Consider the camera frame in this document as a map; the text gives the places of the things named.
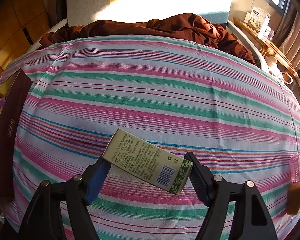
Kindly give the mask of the green cardboard box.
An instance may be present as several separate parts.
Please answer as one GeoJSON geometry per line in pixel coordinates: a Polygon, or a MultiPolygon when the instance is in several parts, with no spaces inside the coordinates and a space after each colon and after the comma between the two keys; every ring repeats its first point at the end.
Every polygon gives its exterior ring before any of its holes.
{"type": "Polygon", "coordinates": [[[193,162],[120,128],[102,156],[136,178],[175,195],[183,190],[193,167],[193,162]]]}

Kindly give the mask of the striped bed sheet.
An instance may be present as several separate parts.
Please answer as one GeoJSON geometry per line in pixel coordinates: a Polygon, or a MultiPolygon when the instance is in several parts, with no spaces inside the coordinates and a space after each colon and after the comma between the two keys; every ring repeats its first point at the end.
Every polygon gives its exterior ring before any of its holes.
{"type": "Polygon", "coordinates": [[[180,157],[191,151],[228,181],[254,181],[278,239],[300,222],[286,214],[300,105],[253,64],[195,42],[116,35],[27,53],[0,85],[19,69],[32,86],[15,139],[15,198],[2,207],[14,230],[42,180],[82,173],[118,128],[180,157]]]}

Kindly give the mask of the pink hair roller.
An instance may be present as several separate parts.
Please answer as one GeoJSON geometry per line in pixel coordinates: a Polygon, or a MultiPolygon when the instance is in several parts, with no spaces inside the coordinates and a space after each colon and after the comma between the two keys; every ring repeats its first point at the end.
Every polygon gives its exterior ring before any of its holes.
{"type": "Polygon", "coordinates": [[[295,154],[289,160],[290,177],[293,184],[300,182],[300,155],[295,154]]]}

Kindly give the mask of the yellow sponge wedge right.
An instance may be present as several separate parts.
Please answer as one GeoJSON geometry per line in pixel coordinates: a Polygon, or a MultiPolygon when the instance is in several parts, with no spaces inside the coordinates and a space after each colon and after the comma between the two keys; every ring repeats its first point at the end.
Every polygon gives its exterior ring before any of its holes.
{"type": "Polygon", "coordinates": [[[294,216],[300,209],[300,182],[292,183],[287,193],[287,215],[294,216]]]}

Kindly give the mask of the wooden bedside table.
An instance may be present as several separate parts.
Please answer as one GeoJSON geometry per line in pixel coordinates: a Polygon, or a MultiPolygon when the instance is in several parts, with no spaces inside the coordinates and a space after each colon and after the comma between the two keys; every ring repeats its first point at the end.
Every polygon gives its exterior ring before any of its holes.
{"type": "Polygon", "coordinates": [[[246,31],[257,43],[260,44],[261,55],[266,58],[268,55],[273,56],[277,61],[279,61],[288,71],[289,73],[294,77],[296,80],[296,83],[298,84],[300,88],[300,77],[298,76],[297,70],[293,67],[289,59],[283,54],[279,48],[277,48],[271,41],[268,39],[262,40],[258,37],[258,32],[255,31],[252,27],[247,25],[246,23],[240,21],[237,18],[233,18],[234,25],[239,28],[240,30],[246,31]]]}

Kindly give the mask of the brown blanket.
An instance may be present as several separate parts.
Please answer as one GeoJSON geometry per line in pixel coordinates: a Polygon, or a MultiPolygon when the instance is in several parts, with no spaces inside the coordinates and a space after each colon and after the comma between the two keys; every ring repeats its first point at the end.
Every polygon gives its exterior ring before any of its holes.
{"type": "Polygon", "coordinates": [[[40,45],[46,48],[77,38],[110,35],[152,35],[193,41],[255,64],[251,50],[240,44],[222,25],[212,24],[202,16],[192,13],[179,14],[163,20],[152,19],[148,22],[98,20],[86,26],[62,27],[54,33],[44,34],[40,45]]]}

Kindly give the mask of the beige curtain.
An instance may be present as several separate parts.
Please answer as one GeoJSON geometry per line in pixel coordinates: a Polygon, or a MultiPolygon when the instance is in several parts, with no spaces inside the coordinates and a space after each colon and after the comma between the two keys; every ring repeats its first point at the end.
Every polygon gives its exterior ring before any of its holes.
{"type": "Polygon", "coordinates": [[[300,14],[291,2],[275,32],[273,43],[298,71],[300,69],[300,14]]]}

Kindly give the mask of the white appliance box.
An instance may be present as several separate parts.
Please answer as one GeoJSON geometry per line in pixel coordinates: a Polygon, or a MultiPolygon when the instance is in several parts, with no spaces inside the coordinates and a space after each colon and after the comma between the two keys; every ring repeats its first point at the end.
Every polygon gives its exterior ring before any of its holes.
{"type": "Polygon", "coordinates": [[[259,32],[264,24],[268,25],[270,17],[270,13],[260,7],[253,7],[248,18],[248,25],[259,32]]]}

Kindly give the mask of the wooden wardrobe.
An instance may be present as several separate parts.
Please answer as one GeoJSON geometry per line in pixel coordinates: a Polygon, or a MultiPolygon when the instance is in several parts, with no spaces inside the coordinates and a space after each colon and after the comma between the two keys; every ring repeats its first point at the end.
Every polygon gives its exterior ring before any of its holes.
{"type": "Polygon", "coordinates": [[[56,23],[56,0],[0,0],[0,75],[56,23]]]}

